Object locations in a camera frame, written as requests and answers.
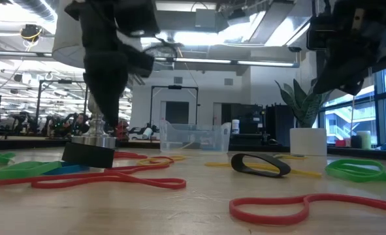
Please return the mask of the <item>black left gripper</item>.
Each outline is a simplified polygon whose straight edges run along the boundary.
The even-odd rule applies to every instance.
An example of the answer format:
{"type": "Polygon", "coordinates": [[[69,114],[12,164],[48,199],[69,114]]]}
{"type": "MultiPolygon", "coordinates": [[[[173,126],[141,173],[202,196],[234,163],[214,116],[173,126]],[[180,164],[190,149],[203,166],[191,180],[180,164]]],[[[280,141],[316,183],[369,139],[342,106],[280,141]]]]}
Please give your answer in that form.
{"type": "Polygon", "coordinates": [[[78,21],[82,30],[84,81],[99,110],[112,127],[118,124],[119,99],[128,74],[147,78],[154,58],[122,42],[114,20],[116,3],[106,0],[72,0],[65,12],[78,21]]]}

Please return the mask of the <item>red rubber band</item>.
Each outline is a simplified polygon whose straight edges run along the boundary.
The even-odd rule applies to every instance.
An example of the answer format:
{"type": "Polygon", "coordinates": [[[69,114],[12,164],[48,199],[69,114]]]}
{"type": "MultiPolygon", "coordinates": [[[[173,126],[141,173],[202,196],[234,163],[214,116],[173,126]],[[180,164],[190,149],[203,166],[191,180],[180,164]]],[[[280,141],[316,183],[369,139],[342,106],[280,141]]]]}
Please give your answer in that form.
{"type": "Polygon", "coordinates": [[[131,152],[115,151],[114,158],[115,159],[147,159],[148,156],[139,155],[137,153],[131,153],[131,152]]]}
{"type": "Polygon", "coordinates": [[[146,170],[160,170],[164,168],[168,168],[169,165],[163,165],[163,166],[138,166],[137,164],[135,166],[119,166],[119,167],[113,167],[113,168],[107,168],[105,169],[105,172],[120,172],[124,174],[133,174],[135,172],[140,171],[146,171],[146,170]]]}
{"type": "Polygon", "coordinates": [[[234,218],[258,225],[294,225],[307,219],[310,214],[310,203],[316,201],[338,201],[353,204],[361,204],[371,208],[378,208],[386,211],[386,200],[365,198],[361,196],[340,195],[331,193],[315,193],[301,196],[281,198],[236,198],[229,202],[229,213],[234,218]],[[288,205],[302,204],[303,209],[292,215],[270,216],[256,215],[239,209],[243,205],[288,205]]]}
{"type": "Polygon", "coordinates": [[[164,189],[183,189],[187,185],[185,180],[179,178],[136,178],[121,172],[102,172],[0,180],[0,186],[30,183],[37,189],[60,189],[102,181],[139,183],[164,189]]]}

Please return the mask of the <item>wide black rubber band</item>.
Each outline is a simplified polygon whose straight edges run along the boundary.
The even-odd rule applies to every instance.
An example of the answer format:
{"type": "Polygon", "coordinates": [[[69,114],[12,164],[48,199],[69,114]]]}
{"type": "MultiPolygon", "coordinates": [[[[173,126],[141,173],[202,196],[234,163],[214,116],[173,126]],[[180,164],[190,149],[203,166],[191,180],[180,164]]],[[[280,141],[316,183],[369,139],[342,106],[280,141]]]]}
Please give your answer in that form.
{"type": "Polygon", "coordinates": [[[110,148],[68,142],[61,160],[94,168],[112,168],[114,152],[110,148]]]}
{"type": "Polygon", "coordinates": [[[248,153],[237,153],[231,158],[231,167],[237,172],[268,178],[282,178],[284,175],[287,175],[291,172],[291,167],[288,164],[266,154],[251,155],[248,153]],[[253,168],[250,168],[249,166],[246,166],[243,162],[244,157],[253,157],[263,160],[273,166],[275,170],[278,170],[278,173],[269,172],[266,170],[255,170],[253,168]]]}

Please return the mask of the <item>yellow rubber band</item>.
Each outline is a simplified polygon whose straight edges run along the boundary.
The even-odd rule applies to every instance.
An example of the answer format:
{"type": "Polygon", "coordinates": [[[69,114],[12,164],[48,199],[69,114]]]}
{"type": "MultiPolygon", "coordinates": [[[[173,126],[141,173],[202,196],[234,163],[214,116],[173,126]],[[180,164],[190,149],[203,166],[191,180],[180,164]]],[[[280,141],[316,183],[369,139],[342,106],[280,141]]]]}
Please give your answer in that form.
{"type": "MultiPolygon", "coordinates": [[[[209,162],[209,163],[205,163],[204,165],[205,166],[211,166],[211,167],[231,167],[230,163],[209,162]]],[[[245,166],[248,166],[254,170],[266,170],[268,172],[275,172],[275,173],[280,172],[280,170],[278,168],[276,168],[275,166],[270,165],[270,164],[246,163],[245,166]]],[[[322,173],[319,173],[319,172],[307,172],[307,171],[291,169],[290,173],[301,175],[301,176],[308,176],[308,177],[312,177],[312,178],[321,178],[322,177],[322,173]]]]}
{"type": "Polygon", "coordinates": [[[147,159],[142,159],[137,162],[138,166],[163,166],[170,165],[176,161],[186,160],[187,157],[182,155],[173,155],[173,156],[156,156],[150,157],[147,159]]]}
{"type": "Polygon", "coordinates": [[[293,155],[286,155],[286,154],[273,155],[273,158],[275,158],[275,159],[292,159],[292,160],[304,160],[304,159],[307,159],[307,157],[305,157],[305,156],[293,156],[293,155]]]}

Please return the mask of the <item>blue rubber band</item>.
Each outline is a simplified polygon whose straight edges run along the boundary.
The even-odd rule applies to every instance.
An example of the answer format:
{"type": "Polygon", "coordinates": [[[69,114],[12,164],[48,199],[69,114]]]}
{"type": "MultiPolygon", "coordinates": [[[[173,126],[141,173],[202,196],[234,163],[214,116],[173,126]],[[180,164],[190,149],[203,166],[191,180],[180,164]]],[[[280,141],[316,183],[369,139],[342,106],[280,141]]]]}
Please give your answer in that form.
{"type": "Polygon", "coordinates": [[[59,168],[45,172],[43,173],[43,175],[55,176],[55,175],[62,175],[62,174],[74,174],[79,172],[85,172],[85,171],[88,171],[89,169],[90,167],[88,166],[61,162],[61,166],[59,168]]]}

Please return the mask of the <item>wide green rubber band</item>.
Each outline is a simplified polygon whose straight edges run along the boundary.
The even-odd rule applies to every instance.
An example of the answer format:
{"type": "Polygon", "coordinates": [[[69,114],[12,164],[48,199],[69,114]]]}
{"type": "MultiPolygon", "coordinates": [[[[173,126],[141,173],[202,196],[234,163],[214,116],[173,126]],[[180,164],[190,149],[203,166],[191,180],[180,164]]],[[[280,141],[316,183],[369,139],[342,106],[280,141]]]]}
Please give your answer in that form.
{"type": "Polygon", "coordinates": [[[32,178],[40,176],[51,170],[61,168],[60,161],[38,162],[26,161],[12,164],[0,169],[0,180],[11,180],[20,178],[32,178]]]}

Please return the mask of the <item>clear plastic bin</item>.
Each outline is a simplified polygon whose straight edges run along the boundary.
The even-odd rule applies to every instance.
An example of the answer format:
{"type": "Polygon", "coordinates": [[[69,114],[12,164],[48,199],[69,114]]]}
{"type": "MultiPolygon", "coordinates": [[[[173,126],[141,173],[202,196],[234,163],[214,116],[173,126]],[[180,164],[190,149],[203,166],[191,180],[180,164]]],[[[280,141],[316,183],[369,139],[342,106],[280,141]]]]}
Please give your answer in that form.
{"type": "Polygon", "coordinates": [[[222,125],[171,124],[162,120],[159,126],[162,152],[203,151],[227,153],[231,123],[222,125]]]}

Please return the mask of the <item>red equipment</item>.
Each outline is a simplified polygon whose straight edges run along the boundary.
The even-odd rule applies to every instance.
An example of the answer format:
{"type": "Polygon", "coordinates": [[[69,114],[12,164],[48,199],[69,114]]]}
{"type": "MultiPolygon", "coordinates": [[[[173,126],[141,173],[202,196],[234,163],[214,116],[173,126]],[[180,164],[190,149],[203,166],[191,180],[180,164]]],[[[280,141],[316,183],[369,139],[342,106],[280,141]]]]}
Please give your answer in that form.
{"type": "Polygon", "coordinates": [[[126,119],[121,119],[115,128],[115,136],[117,140],[127,142],[129,140],[128,128],[129,124],[126,119]]]}

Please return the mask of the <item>table lamp with white shade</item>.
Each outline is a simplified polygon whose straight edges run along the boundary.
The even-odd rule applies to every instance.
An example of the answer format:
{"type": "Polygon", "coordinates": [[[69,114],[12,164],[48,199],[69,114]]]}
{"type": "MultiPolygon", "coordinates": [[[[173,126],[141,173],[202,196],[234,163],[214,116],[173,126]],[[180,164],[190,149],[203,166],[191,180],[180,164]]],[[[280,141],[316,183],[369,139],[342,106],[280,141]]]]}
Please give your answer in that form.
{"type": "MultiPolygon", "coordinates": [[[[65,7],[69,3],[71,3],[71,1],[72,0],[59,0],[59,9],[57,13],[57,25],[54,38],[54,45],[52,49],[52,57],[56,61],[61,62],[63,64],[83,69],[84,80],[85,68],[83,58],[85,56],[85,49],[82,46],[82,30],[79,22],[71,18],[65,12],[65,7]]],[[[129,37],[127,35],[124,35],[119,31],[118,26],[117,30],[118,37],[122,42],[130,44],[131,46],[134,46],[135,48],[143,52],[140,47],[140,37],[129,37]]],[[[116,145],[116,139],[110,136],[109,134],[105,133],[104,126],[109,124],[106,121],[103,113],[99,110],[97,103],[95,102],[95,99],[91,94],[90,90],[88,98],[88,109],[92,113],[92,119],[89,123],[89,131],[80,136],[75,136],[72,141],[78,144],[100,146],[104,148],[114,148],[114,146],[116,145]]]]}

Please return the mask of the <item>white and black device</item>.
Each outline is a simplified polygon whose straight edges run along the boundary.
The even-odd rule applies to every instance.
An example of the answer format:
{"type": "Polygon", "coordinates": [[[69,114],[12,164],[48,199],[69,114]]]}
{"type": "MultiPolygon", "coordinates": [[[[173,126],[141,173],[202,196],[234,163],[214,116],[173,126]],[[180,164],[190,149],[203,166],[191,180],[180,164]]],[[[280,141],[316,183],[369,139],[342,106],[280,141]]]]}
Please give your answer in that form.
{"type": "Polygon", "coordinates": [[[151,140],[155,133],[159,133],[159,128],[156,125],[145,127],[133,127],[129,130],[129,134],[133,134],[132,140],[151,140]]]}

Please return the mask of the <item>pale green cylinder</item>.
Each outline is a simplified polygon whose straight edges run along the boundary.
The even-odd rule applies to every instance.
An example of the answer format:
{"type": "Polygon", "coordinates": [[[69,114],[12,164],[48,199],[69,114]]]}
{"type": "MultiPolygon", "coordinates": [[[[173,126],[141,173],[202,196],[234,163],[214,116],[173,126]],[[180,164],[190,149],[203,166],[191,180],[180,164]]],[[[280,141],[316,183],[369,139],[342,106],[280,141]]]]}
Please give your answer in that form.
{"type": "Polygon", "coordinates": [[[361,138],[361,148],[371,149],[371,132],[370,131],[357,131],[357,136],[361,138]]]}

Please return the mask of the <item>black cabinet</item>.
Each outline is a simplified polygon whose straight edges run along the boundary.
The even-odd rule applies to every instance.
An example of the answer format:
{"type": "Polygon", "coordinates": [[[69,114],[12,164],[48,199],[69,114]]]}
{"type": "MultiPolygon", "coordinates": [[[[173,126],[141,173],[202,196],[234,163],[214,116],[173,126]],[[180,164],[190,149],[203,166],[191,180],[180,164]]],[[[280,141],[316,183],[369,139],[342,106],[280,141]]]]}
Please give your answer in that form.
{"type": "Polygon", "coordinates": [[[290,129],[295,127],[295,117],[287,105],[266,106],[265,128],[268,141],[275,140],[277,145],[290,146],[290,129]]]}

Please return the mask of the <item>black equipment shelf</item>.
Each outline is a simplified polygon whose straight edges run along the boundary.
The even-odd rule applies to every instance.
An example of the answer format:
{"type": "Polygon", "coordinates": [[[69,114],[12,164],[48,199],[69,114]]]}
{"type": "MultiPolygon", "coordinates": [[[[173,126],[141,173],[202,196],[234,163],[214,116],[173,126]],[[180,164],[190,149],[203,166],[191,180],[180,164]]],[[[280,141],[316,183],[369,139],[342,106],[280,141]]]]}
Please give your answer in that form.
{"type": "Polygon", "coordinates": [[[239,134],[259,134],[263,128],[263,107],[256,104],[222,104],[221,121],[222,123],[232,120],[240,120],[239,134]]]}

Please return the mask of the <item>black frame stand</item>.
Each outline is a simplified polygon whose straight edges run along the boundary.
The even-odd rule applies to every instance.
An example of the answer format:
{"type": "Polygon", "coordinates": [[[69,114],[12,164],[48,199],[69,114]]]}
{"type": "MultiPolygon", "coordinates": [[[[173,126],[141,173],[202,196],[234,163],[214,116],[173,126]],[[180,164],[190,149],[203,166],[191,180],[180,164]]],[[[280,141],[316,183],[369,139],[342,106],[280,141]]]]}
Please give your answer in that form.
{"type": "Polygon", "coordinates": [[[150,91],[150,116],[149,116],[149,122],[148,124],[152,126],[152,112],[153,112],[153,96],[154,96],[154,89],[155,88],[167,88],[167,89],[175,89],[175,90],[181,90],[181,89],[194,89],[196,91],[195,95],[195,124],[198,123],[198,107],[200,106],[199,104],[199,88],[198,87],[187,87],[187,86],[180,86],[180,85],[169,85],[169,86],[151,86],[151,91],[150,91]]]}
{"type": "Polygon", "coordinates": [[[35,119],[48,138],[70,138],[74,118],[87,116],[88,87],[69,77],[39,82],[35,119]]]}

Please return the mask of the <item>black aluminium frame rail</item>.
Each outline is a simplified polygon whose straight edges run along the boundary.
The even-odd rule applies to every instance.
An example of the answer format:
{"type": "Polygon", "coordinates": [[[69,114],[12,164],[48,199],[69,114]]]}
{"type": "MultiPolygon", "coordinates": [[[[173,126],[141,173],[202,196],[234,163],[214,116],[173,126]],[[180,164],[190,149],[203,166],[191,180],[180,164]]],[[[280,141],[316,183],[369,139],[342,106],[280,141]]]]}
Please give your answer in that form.
{"type": "MultiPolygon", "coordinates": [[[[70,140],[0,140],[0,149],[27,149],[27,148],[52,148],[64,147],[70,140]]],[[[118,148],[140,148],[160,149],[159,143],[151,142],[117,142],[118,148]]],[[[251,145],[230,145],[229,151],[267,151],[267,152],[290,152],[287,146],[251,146],[251,145]]],[[[336,155],[355,155],[365,149],[327,147],[327,153],[336,155]]]]}
{"type": "Polygon", "coordinates": [[[383,150],[337,148],[337,147],[330,147],[329,146],[327,148],[327,153],[332,154],[332,155],[360,157],[360,158],[365,158],[365,159],[385,160],[386,161],[386,151],[383,151],[383,150]]]}

